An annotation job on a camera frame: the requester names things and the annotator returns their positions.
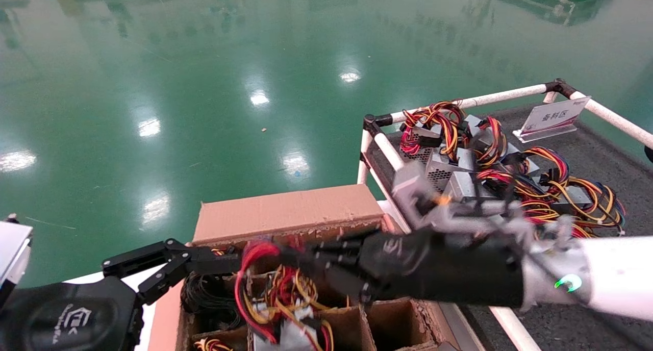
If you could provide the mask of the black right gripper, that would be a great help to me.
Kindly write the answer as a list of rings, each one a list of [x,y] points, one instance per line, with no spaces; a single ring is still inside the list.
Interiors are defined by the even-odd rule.
[[[472,244],[467,235],[431,229],[353,233],[286,245],[285,265],[362,304],[371,303],[372,285],[382,299],[510,308],[524,302],[521,258],[498,235]]]

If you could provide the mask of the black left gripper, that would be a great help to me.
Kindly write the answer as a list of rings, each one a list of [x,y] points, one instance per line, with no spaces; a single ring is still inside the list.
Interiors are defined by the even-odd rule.
[[[152,305],[190,274],[226,275],[241,264],[235,249],[217,254],[170,238],[106,259],[106,278],[98,282],[19,288],[2,307],[1,348],[133,350],[144,325],[142,305]],[[154,267],[159,270],[137,293],[120,280]]]

